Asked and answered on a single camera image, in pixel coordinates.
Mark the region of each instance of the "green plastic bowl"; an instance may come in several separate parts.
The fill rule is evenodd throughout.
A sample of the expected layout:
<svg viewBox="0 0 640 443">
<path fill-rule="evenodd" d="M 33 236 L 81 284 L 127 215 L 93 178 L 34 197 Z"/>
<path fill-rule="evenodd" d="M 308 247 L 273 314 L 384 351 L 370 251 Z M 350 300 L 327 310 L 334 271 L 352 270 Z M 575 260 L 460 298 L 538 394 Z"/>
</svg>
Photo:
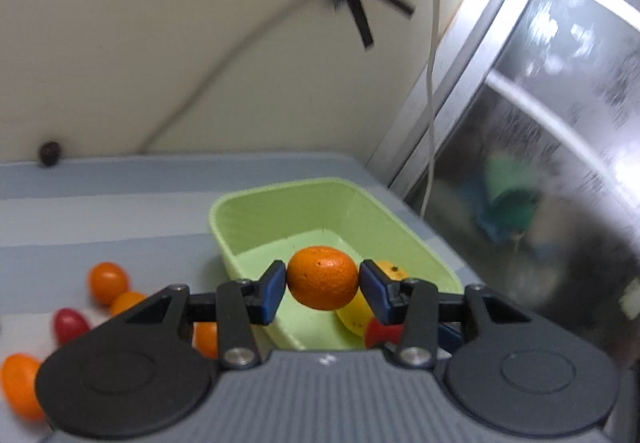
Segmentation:
<svg viewBox="0 0 640 443">
<path fill-rule="evenodd" d="M 401 220 L 359 186 L 312 179 L 236 192 L 213 204 L 209 223 L 231 279 L 258 279 L 276 259 L 306 246 L 341 249 L 356 264 L 391 261 L 439 290 L 460 293 L 451 271 Z M 353 349 L 360 338 L 332 311 L 316 311 L 285 293 L 267 333 L 287 349 Z"/>
</svg>

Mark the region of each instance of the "green object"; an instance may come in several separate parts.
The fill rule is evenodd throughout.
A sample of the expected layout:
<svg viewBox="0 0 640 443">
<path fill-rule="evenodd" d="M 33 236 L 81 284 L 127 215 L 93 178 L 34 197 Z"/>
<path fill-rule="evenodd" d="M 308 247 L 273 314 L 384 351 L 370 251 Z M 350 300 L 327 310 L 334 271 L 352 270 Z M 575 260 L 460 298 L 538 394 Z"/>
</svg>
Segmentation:
<svg viewBox="0 0 640 443">
<path fill-rule="evenodd" d="M 213 204 L 209 223 L 231 279 L 258 279 L 274 260 L 325 245 L 363 259 L 391 261 L 439 290 L 460 293 L 456 274 L 402 221 L 359 186 L 312 179 L 228 194 Z M 276 320 L 265 328 L 276 346 L 352 349 L 362 340 L 332 311 L 316 311 L 285 293 Z"/>
<path fill-rule="evenodd" d="M 540 192 L 531 166 L 505 152 L 490 155 L 484 167 L 488 217 L 506 230 L 526 232 L 536 213 Z"/>
</svg>

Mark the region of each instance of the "dark round object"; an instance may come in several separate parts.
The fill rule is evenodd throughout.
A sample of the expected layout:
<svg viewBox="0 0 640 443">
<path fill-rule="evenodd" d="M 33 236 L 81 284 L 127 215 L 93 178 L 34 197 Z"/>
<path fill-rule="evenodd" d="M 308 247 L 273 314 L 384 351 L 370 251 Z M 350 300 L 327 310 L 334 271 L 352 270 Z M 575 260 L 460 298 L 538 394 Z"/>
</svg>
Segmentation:
<svg viewBox="0 0 640 443">
<path fill-rule="evenodd" d="M 130 439 L 190 413 L 210 388 L 207 361 L 175 333 L 109 324 L 42 364 L 36 393 L 51 425 L 91 439 Z"/>
<path fill-rule="evenodd" d="M 141 353 L 120 351 L 89 360 L 82 368 L 82 383 L 96 393 L 132 393 L 148 384 L 156 363 Z"/>
<path fill-rule="evenodd" d="M 574 365 L 551 351 L 516 351 L 502 360 L 503 378 L 530 394 L 551 394 L 568 387 L 575 378 Z"/>
<path fill-rule="evenodd" d="M 60 155 L 62 155 L 62 147 L 58 142 L 47 142 L 42 144 L 38 149 L 38 157 L 40 163 L 45 167 L 53 167 L 60 161 Z"/>
<path fill-rule="evenodd" d="M 618 395 L 602 351 L 537 317 L 493 324 L 461 347 L 445 383 L 474 417 L 524 437 L 563 437 L 601 422 Z"/>
</svg>

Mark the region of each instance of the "white wall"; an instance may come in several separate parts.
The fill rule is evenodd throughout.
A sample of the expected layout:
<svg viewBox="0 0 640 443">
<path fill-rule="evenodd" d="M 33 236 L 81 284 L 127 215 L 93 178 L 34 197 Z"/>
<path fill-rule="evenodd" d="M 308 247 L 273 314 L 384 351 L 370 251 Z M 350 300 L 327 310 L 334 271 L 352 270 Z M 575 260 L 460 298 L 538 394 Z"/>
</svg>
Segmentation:
<svg viewBox="0 0 640 443">
<path fill-rule="evenodd" d="M 351 16 L 309 0 L 216 66 L 297 0 L 0 0 L 0 160 L 49 138 L 70 156 L 136 152 L 196 91 L 153 151 L 336 149 L 365 161 L 426 61 L 431 0 L 411 21 L 363 0 Z M 461 0 L 442 0 L 443 28 Z"/>
</svg>

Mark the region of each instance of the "metal screw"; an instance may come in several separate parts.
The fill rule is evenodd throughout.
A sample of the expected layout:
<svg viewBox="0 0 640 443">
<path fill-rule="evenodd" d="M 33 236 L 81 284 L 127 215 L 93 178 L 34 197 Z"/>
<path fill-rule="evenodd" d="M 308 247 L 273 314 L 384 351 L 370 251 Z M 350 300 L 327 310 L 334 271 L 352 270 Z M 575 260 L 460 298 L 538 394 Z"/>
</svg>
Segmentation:
<svg viewBox="0 0 640 443">
<path fill-rule="evenodd" d="M 405 347 L 402 351 L 400 351 L 400 359 L 402 362 L 407 363 L 413 367 L 418 367 L 419 365 L 424 365 L 425 363 L 431 362 L 433 356 L 431 352 L 424 349 L 423 347 Z"/>
<path fill-rule="evenodd" d="M 249 365 L 255 360 L 255 353 L 248 347 L 233 347 L 225 352 L 224 359 L 232 365 Z"/>
</svg>

